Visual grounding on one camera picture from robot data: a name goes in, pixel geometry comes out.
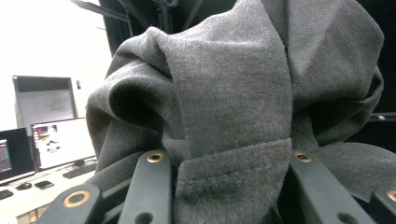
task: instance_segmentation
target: desk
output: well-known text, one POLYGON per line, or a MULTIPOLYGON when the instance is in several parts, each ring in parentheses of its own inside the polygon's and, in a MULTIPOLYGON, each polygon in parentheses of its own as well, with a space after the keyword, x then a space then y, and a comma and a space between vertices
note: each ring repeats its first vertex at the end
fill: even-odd
POLYGON ((67 169, 57 169, 56 171, 49 171, 45 176, 34 180, 31 180, 32 177, 27 177, 25 180, 31 180, 29 182, 32 183, 30 189, 17 190, 15 188, 18 185, 12 186, 12 183, 8 186, 0 187, 0 190, 8 189, 14 193, 13 196, 0 201, 0 224, 25 224, 36 221, 47 205, 60 193, 84 183, 94 174, 94 172, 90 172, 67 179, 62 176, 66 172, 67 169), (38 189, 34 186, 35 183, 44 180, 52 182, 54 186, 48 189, 38 189))

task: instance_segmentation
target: gray cloth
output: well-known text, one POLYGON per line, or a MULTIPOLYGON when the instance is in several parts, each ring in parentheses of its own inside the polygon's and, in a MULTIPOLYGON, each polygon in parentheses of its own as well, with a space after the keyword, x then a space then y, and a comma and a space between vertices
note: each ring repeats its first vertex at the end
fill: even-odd
POLYGON ((318 151, 367 121, 382 39, 354 0, 240 0, 180 34, 151 27, 120 46, 89 99, 90 182, 111 188, 136 153, 164 148, 175 223, 269 220, 292 147, 318 151))

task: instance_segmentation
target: monitor screen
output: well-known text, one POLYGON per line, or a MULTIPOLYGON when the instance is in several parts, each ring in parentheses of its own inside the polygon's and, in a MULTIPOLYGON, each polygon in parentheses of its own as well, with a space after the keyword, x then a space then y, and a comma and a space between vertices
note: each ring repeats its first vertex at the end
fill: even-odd
POLYGON ((39 170, 95 156, 85 119, 32 124, 32 133, 39 170))
POLYGON ((0 184, 34 173, 26 129, 0 132, 0 184))

